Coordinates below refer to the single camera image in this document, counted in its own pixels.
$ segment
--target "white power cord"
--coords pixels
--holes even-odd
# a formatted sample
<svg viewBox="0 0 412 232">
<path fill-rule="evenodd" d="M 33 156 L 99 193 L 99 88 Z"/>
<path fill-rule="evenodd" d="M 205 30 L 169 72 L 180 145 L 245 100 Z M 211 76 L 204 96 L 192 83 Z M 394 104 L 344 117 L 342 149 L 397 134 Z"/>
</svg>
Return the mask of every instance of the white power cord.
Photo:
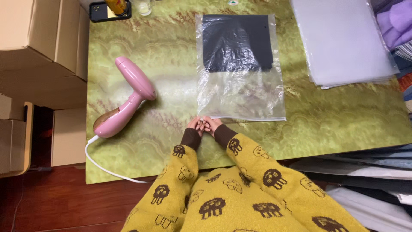
<svg viewBox="0 0 412 232">
<path fill-rule="evenodd" d="M 84 152 L 86 153 L 87 158 L 88 158 L 94 165 L 96 165 L 96 166 L 97 166 L 98 168 L 100 168 L 101 170 L 103 170 L 103 171 L 105 171 L 105 172 L 107 172 L 107 173 L 109 173 L 109 174 L 111 174 L 111 175 L 113 175 L 113 176 L 117 176 L 117 177 L 122 178 L 122 179 L 125 179 L 125 180 L 130 180 L 130 181 L 132 181 L 132 182 L 141 183 L 141 184 L 151 183 L 151 182 L 146 182 L 146 181 L 133 180 L 133 179 L 131 179 L 131 178 L 129 178 L 129 177 L 125 177 L 125 176 L 122 176 L 122 175 L 119 175 L 119 174 L 116 174 L 116 173 L 112 173 L 111 171 L 109 171 L 109 170 L 103 168 L 102 166 L 98 165 L 98 164 L 89 156 L 89 154 L 87 153 L 87 147 L 89 147 L 89 145 L 92 144 L 94 141 L 96 141 L 98 138 L 99 138 L 99 136 L 96 135 L 96 136 L 94 136 L 93 138 L 91 138 L 89 141 L 87 141 L 87 145 L 86 145 L 86 147 L 85 147 L 85 149 L 84 149 Z"/>
</svg>

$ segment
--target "fuzzy yellow knit sweater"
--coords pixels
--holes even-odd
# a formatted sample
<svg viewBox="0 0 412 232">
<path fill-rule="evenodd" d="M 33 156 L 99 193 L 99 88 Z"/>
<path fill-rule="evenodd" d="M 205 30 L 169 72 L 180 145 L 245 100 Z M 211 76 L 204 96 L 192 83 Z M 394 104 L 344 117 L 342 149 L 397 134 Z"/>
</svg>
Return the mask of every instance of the fuzzy yellow knit sweater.
<svg viewBox="0 0 412 232">
<path fill-rule="evenodd" d="M 302 173 L 225 125 L 215 139 L 236 163 L 198 175 L 200 136 L 185 130 L 122 232 L 368 232 Z"/>
</svg>

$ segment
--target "folded black clothing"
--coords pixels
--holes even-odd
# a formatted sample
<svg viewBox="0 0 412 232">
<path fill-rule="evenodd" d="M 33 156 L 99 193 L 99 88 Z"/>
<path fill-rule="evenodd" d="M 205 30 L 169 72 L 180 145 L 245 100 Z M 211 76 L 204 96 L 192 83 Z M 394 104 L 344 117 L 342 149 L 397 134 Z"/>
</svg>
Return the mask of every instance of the folded black clothing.
<svg viewBox="0 0 412 232">
<path fill-rule="evenodd" d="M 209 72 L 272 68 L 267 15 L 204 15 L 202 39 L 203 64 Z"/>
</svg>

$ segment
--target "plaid fabric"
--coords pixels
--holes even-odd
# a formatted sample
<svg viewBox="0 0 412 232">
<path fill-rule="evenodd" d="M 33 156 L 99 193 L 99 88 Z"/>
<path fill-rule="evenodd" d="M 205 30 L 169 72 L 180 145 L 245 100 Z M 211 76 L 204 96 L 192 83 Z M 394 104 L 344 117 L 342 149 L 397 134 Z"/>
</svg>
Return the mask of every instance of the plaid fabric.
<svg viewBox="0 0 412 232">
<path fill-rule="evenodd" d="M 412 62 L 412 40 L 397 46 L 395 54 Z"/>
</svg>

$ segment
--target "green marble table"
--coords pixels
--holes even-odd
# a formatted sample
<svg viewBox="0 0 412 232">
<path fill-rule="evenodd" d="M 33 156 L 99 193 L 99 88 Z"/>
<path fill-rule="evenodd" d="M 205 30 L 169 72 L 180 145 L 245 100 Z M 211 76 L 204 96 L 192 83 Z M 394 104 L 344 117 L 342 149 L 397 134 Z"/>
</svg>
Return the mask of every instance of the green marble table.
<svg viewBox="0 0 412 232">
<path fill-rule="evenodd" d="M 90 23 L 87 139 L 101 114 L 127 100 L 132 88 L 115 66 L 129 57 L 157 88 L 127 127 L 89 147 L 108 170 L 131 178 L 157 175 L 197 114 L 196 14 L 275 14 L 287 121 L 239 122 L 228 126 L 260 142 L 276 159 L 315 156 L 412 143 L 405 103 L 395 80 L 389 85 L 353 84 L 321 90 L 309 81 L 303 44 L 289 0 L 157 1 L 148 17 Z M 204 135 L 200 169 L 233 165 Z M 87 160 L 88 184 L 117 180 Z"/>
</svg>

